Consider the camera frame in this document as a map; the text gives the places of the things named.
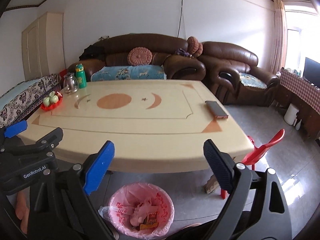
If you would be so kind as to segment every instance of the red plastic chair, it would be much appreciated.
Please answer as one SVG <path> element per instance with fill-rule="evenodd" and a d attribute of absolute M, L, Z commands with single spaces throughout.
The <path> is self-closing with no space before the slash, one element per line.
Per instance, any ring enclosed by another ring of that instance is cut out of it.
<path fill-rule="evenodd" d="M 265 153 L 272 147 L 273 145 L 276 145 L 278 142 L 280 142 L 284 137 L 284 129 L 281 129 L 267 144 L 261 145 L 259 148 L 257 148 L 254 145 L 254 140 L 251 136 L 248 136 L 249 140 L 252 142 L 254 146 L 254 150 L 251 153 L 248 153 L 244 159 L 242 160 L 242 163 L 244 165 L 251 165 L 252 170 L 254 171 L 255 164 L 265 155 Z M 221 198 L 225 199 L 227 197 L 227 191 L 224 189 L 221 189 Z"/>

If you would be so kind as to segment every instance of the white wall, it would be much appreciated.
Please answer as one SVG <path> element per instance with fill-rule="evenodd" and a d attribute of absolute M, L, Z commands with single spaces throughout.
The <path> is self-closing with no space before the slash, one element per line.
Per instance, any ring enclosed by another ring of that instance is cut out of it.
<path fill-rule="evenodd" d="M 180 37 L 225 41 L 243 46 L 259 57 L 259 66 L 270 68 L 273 26 L 271 0 L 184 0 Z M 161 33 L 176 36 L 181 0 L 48 0 L 38 8 L 64 12 L 63 37 L 66 66 L 99 37 L 127 33 Z"/>
<path fill-rule="evenodd" d="M 37 15 L 37 8 L 4 12 L 0 18 L 0 96 L 25 80 L 21 33 Z"/>
<path fill-rule="evenodd" d="M 184 0 L 186 36 L 230 42 L 254 52 L 270 70 L 274 3 L 271 0 Z"/>

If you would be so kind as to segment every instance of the red tray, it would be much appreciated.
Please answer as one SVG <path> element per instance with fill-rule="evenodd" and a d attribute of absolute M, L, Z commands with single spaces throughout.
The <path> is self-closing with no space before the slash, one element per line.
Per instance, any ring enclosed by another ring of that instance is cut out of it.
<path fill-rule="evenodd" d="M 50 110 L 52 110 L 52 109 L 55 109 L 55 108 L 57 108 L 57 107 L 61 104 L 62 99 L 63 99 L 63 97 L 59 97 L 59 101 L 58 101 L 57 103 L 51 104 L 51 105 L 48 106 L 48 107 L 44 106 L 44 104 L 41 103 L 40 108 L 43 109 L 44 111 L 50 111 Z"/>

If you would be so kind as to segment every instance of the cream-colored table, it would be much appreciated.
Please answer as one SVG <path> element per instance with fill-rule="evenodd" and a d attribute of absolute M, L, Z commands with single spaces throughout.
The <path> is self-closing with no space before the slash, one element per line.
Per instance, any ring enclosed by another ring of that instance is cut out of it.
<path fill-rule="evenodd" d="M 231 116 L 214 120 L 205 100 L 217 101 L 198 81 L 89 82 L 64 95 L 56 109 L 38 109 L 19 137 L 31 144 L 60 127 L 64 136 L 54 153 L 71 163 L 83 163 L 110 140 L 116 148 L 112 171 L 207 169 L 202 149 L 209 138 L 220 151 L 241 161 L 253 150 L 252 143 Z"/>

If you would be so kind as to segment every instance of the green water bottle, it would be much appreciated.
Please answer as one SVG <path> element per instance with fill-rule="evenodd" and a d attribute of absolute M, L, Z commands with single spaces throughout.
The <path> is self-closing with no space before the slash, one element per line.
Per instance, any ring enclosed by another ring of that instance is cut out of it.
<path fill-rule="evenodd" d="M 87 86 L 87 81 L 85 79 L 85 73 L 82 64 L 76 65 L 76 78 L 79 83 L 79 88 L 85 88 Z"/>

